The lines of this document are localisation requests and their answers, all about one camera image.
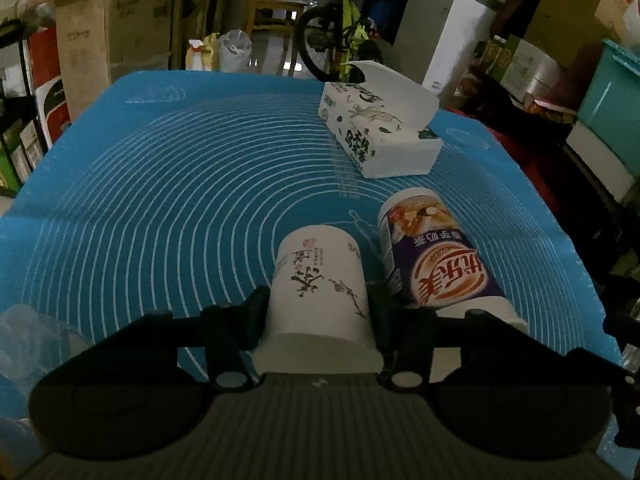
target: teal plastic bin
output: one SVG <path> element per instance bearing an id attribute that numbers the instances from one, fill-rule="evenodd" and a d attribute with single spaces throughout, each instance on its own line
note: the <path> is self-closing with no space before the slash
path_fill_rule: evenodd
<path id="1" fill-rule="evenodd" d="M 578 118 L 640 175 L 640 58 L 609 40 Z"/>

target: yellow bicycle frame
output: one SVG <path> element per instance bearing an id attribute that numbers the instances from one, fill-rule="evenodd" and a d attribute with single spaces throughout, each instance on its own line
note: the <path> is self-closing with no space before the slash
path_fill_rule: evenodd
<path id="1" fill-rule="evenodd" d="M 342 0 L 342 64 L 340 66 L 340 81 L 347 81 L 351 65 L 348 62 L 355 56 L 360 44 L 369 39 L 367 30 L 360 21 L 360 11 L 355 6 L 353 0 Z M 350 32 L 353 23 L 356 23 L 355 30 Z"/>

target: white plastic bag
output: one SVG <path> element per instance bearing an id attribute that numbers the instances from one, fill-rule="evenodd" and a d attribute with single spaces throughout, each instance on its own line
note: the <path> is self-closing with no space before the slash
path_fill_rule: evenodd
<path id="1" fill-rule="evenodd" d="M 230 30 L 218 38 L 220 72 L 241 72 L 251 59 L 251 39 L 242 30 Z"/>
<path id="2" fill-rule="evenodd" d="M 27 397 L 44 375 L 89 346 L 76 329 L 28 305 L 0 314 L 0 374 Z"/>
<path id="3" fill-rule="evenodd" d="M 625 25 L 628 38 L 625 46 L 640 55 L 640 0 L 633 0 L 625 12 Z"/>

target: tissue box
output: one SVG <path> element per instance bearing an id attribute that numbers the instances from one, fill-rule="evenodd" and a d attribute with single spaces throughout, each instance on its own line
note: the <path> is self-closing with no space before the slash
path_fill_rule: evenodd
<path id="1" fill-rule="evenodd" d="M 352 64 L 366 81 L 326 83 L 318 109 L 322 120 L 366 178 L 429 173 L 442 147 L 425 130 L 438 98 L 386 66 Z"/>

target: purple label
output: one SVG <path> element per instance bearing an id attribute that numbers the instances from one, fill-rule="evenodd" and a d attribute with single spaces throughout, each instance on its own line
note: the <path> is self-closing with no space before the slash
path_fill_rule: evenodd
<path id="1" fill-rule="evenodd" d="M 380 224 L 393 294 L 439 308 L 481 296 L 504 296 L 445 205 L 431 196 L 403 200 Z"/>

